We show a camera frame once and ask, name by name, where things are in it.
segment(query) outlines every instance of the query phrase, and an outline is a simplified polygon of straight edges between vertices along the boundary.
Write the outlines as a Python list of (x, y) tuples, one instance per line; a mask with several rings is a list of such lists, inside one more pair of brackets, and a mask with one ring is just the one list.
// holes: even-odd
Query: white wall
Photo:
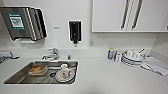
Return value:
[[(20, 43), (13, 43), (16, 46), (9, 48), (49, 48), (57, 47), (61, 49), (83, 49), (88, 47), (89, 35), (89, 0), (4, 0), (5, 6), (28, 6), (40, 8), (43, 12), (46, 31), (48, 37), (45, 42), (38, 43), (40, 46), (27, 47)], [(69, 38), (69, 21), (82, 21), (82, 42), (75, 48)]]
[(159, 33), (150, 53), (168, 64), (168, 33)]
[[(4, 0), (5, 6), (29, 6), (43, 11), (48, 37), (36, 44), (11, 41), (6, 31), (0, 32), (0, 49), (114, 49), (145, 48), (149, 53), (157, 33), (92, 33), (90, 31), (90, 0)], [(82, 42), (74, 47), (69, 40), (69, 20), (82, 21)], [(89, 47), (89, 39), (94, 46)]]
[[(0, 0), (0, 7), (4, 7), (3, 0)], [(4, 24), (2, 15), (1, 15), (1, 13), (0, 13), (0, 30), (3, 30), (3, 29), (6, 29), (6, 26), (5, 26), (5, 24)]]

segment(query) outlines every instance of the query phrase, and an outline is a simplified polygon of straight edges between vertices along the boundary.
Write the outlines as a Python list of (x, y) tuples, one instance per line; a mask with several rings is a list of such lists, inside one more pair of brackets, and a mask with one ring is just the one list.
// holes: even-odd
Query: sink basin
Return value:
[[(77, 72), (77, 61), (57, 61), (57, 62), (51, 62), (51, 61), (35, 61), (30, 62), (28, 65), (26, 65), (24, 68), (19, 70), (17, 73), (15, 73), (13, 76), (8, 78), (4, 84), (49, 84), (49, 83), (39, 83), (43, 79), (49, 77), (49, 75), (55, 71), (58, 72), (61, 69), (61, 64), (67, 64), (68, 68), (73, 69), (74, 71), (74, 77), (70, 79), (67, 82), (59, 82), (58, 80), (54, 79), (52, 83), (50, 84), (72, 84), (75, 82), (76, 72)], [(48, 71), (42, 75), (42, 76), (32, 76), (28, 74), (28, 71), (35, 65), (47, 65)]]

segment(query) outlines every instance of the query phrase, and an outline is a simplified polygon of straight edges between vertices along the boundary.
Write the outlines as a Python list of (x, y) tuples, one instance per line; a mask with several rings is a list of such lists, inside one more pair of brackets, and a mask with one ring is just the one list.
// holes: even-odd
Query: outlet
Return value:
[(89, 47), (93, 47), (94, 46), (94, 39), (90, 39), (89, 40)]

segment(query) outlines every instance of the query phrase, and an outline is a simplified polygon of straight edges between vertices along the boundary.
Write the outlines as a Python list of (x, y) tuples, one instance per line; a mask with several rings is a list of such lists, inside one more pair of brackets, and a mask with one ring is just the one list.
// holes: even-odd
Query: mug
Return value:
[(64, 79), (67, 79), (70, 76), (70, 69), (69, 68), (64, 68), (62, 69), (62, 75)]
[(65, 69), (65, 68), (67, 68), (67, 67), (68, 67), (67, 64), (62, 64), (62, 65), (61, 65), (61, 69)]
[(133, 50), (127, 50), (127, 56), (128, 57), (132, 57), (132, 54), (133, 54)]
[(132, 57), (138, 59), (140, 57), (140, 53), (138, 51), (134, 51)]

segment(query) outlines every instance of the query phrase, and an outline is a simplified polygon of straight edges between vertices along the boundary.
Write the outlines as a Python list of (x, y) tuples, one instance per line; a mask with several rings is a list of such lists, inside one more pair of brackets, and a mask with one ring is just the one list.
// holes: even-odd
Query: soap dispenser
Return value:
[(81, 21), (69, 21), (69, 28), (70, 40), (77, 45), (81, 41)]

